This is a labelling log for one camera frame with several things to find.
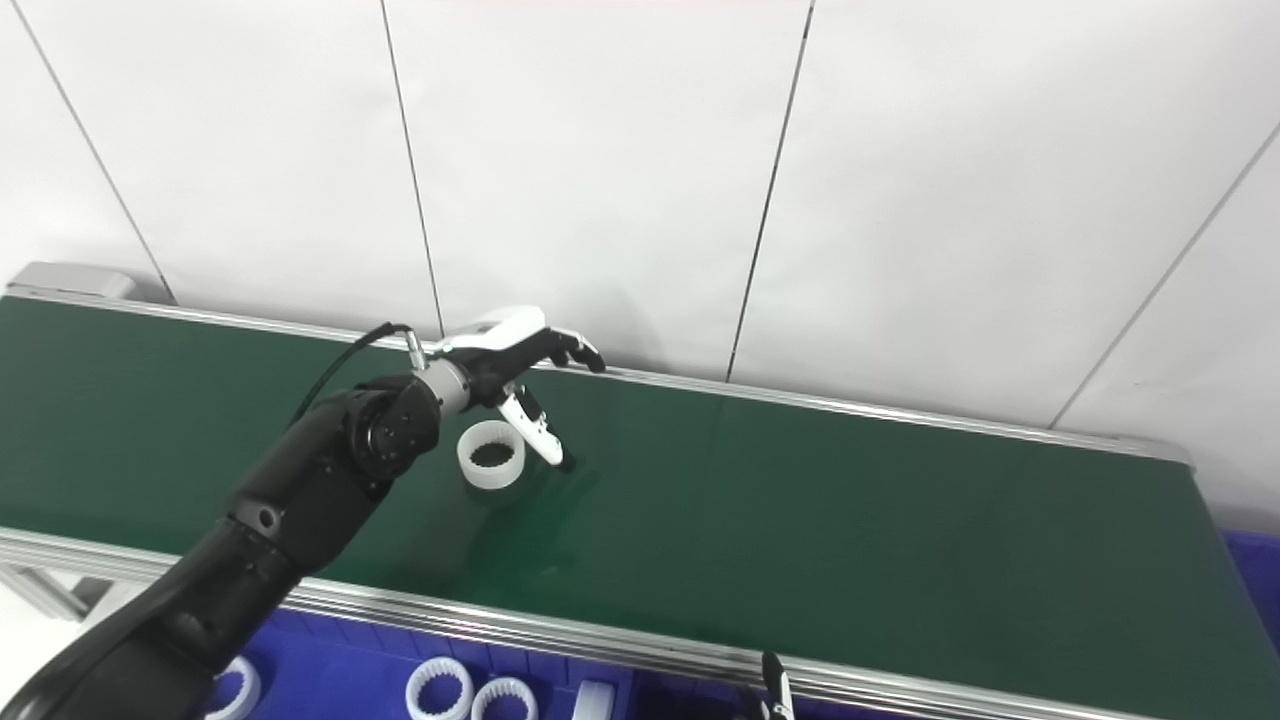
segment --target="blue crate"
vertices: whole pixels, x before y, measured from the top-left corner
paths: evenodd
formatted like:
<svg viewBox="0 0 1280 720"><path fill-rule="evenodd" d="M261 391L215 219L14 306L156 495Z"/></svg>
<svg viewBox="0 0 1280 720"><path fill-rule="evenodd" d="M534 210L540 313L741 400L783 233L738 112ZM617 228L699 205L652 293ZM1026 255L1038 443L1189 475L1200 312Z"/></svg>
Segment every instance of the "blue crate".
<svg viewBox="0 0 1280 720"><path fill-rule="evenodd" d="M1280 650L1280 538L1222 533L1249 597ZM678 675L566 659L303 612L278 611L244 655L264 691L251 720L404 719L404 683L422 661L445 655L462 662L479 689L498 675L529 683L545 720L570 720L577 687L600 680L614 688L613 720L728 719L740 708L732 685ZM219 697L234 694L223 683ZM489 720L512 720L497 703ZM893 720L884 712L796 700L801 720Z"/></svg>
<svg viewBox="0 0 1280 720"><path fill-rule="evenodd" d="M1271 644L1280 652L1280 538L1258 533L1222 533L1244 588L1262 618Z"/></svg>
<svg viewBox="0 0 1280 720"><path fill-rule="evenodd" d="M251 720L403 720L408 676L440 655L462 662L476 689L499 675L520 678L545 720L572 717L582 680L613 685L614 720L628 720L631 712L634 674L626 667L305 612L276 611L243 655L262 678ZM234 685L223 691L233 693ZM223 691L219 696L228 694ZM515 720L509 710L495 702L485 716Z"/></svg>

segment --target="black robotic arm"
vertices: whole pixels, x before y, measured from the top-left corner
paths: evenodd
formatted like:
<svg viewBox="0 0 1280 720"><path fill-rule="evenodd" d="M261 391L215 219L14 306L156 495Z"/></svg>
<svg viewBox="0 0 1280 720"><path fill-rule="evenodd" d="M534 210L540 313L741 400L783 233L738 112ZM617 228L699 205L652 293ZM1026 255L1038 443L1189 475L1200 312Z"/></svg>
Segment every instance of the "black robotic arm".
<svg viewBox="0 0 1280 720"><path fill-rule="evenodd" d="M375 333L388 329L407 328ZM416 338L410 352L411 373L303 409L200 543L54 657L0 720L200 717L218 674L302 578L343 551L393 482L435 447L443 421L475 405L502 407L515 398L527 406L513 382L543 359L562 364L572 355L604 370L594 347L577 333L547 327L536 307L493 314L442 341L429 359ZM529 415L517 428L526 438L534 434L541 443L535 450L547 457L545 436L556 447L559 439L540 409Z"/></svg>

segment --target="white wall panel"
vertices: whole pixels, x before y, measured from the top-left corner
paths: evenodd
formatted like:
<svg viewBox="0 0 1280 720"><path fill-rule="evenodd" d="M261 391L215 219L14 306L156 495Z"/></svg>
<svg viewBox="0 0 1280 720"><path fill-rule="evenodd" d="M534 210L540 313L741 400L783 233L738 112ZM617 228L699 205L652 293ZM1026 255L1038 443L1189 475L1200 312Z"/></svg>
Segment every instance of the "white wall panel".
<svg viewBox="0 0 1280 720"><path fill-rule="evenodd" d="M445 328L723 378L808 3L387 5Z"/></svg>
<svg viewBox="0 0 1280 720"><path fill-rule="evenodd" d="M1048 423L1280 117L1274 0L819 0L733 380Z"/></svg>
<svg viewBox="0 0 1280 720"><path fill-rule="evenodd" d="M182 305L435 334L378 3L20 4Z"/></svg>
<svg viewBox="0 0 1280 720"><path fill-rule="evenodd" d="M1280 532L1280 145L1064 415L1190 450L1222 524Z"/></svg>
<svg viewBox="0 0 1280 720"><path fill-rule="evenodd" d="M128 272L166 293L36 46L0 3L0 287L32 260Z"/></svg>

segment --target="black cable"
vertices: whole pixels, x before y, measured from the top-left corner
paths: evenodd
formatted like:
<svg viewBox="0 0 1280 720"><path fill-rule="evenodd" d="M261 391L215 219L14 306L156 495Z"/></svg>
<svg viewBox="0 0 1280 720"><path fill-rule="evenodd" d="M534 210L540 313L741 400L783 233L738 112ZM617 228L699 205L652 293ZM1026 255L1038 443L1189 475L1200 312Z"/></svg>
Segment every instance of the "black cable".
<svg viewBox="0 0 1280 720"><path fill-rule="evenodd" d="M320 391L323 391L324 387L329 384L329 380L333 378L334 373L337 373L347 363L347 360L351 360L352 355L360 352L361 350L369 347L370 345L378 342L384 337L390 337L396 333L403 333L411 329L412 328L410 328L408 325L401 325L396 323L383 323L376 328L369 331L367 333L356 338L355 342L352 342L346 350L342 351L342 355L339 355L337 359L334 359L333 363L329 364L329 368L325 369L324 374L321 374L320 378L315 382L315 384L311 386L311 389L307 391L306 397L302 398L302 404L298 405L298 410L293 414L293 418L289 420L289 425L297 423L300 418L307 414L307 410L311 409L311 404L316 401L316 397L320 395Z"/></svg>

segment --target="white plastic ring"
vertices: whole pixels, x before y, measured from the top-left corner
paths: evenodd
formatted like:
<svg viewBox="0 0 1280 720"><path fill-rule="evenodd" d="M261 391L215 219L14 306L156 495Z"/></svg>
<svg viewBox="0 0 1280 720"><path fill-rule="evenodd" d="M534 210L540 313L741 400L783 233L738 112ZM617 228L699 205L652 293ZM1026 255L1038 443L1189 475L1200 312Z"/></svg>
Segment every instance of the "white plastic ring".
<svg viewBox="0 0 1280 720"><path fill-rule="evenodd" d="M428 712L419 707L417 700L426 683L445 675L457 678L458 684L462 685L458 689L458 700L453 701L453 705L443 712ZM461 662L452 657L433 657L419 665L408 676L408 683L404 684L404 707L413 720L462 720L467 716L467 708L471 707L471 675L467 674L467 669Z"/></svg>
<svg viewBox="0 0 1280 720"><path fill-rule="evenodd" d="M262 694L262 679L257 676L257 670L242 655L237 655L219 678L223 675L239 675L241 689L227 703L227 707L206 714L205 720L244 720L253 711L257 698Z"/></svg>
<svg viewBox="0 0 1280 720"><path fill-rule="evenodd" d="M538 701L534 700L534 691L516 678L494 678L480 688L475 702L471 703L471 720L484 720L484 711L489 703L502 696L520 698L525 703L525 720L538 720Z"/></svg>
<svg viewBox="0 0 1280 720"><path fill-rule="evenodd" d="M500 465L477 465L471 455L492 443L506 445L511 457ZM458 438L458 465L467 482L480 489L500 489L516 482L525 469L525 438L502 420L485 420L467 428Z"/></svg>

